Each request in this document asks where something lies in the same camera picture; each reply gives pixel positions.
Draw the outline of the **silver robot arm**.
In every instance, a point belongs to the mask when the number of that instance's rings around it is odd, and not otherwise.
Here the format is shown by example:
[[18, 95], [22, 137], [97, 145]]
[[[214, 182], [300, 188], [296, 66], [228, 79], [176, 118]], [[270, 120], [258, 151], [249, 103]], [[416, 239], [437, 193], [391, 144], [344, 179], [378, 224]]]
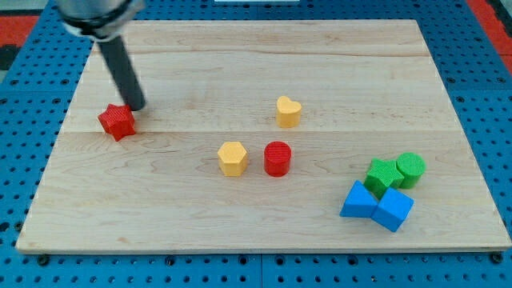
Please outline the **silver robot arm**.
[[62, 24], [72, 35], [108, 42], [146, 7], [145, 0], [56, 0]]

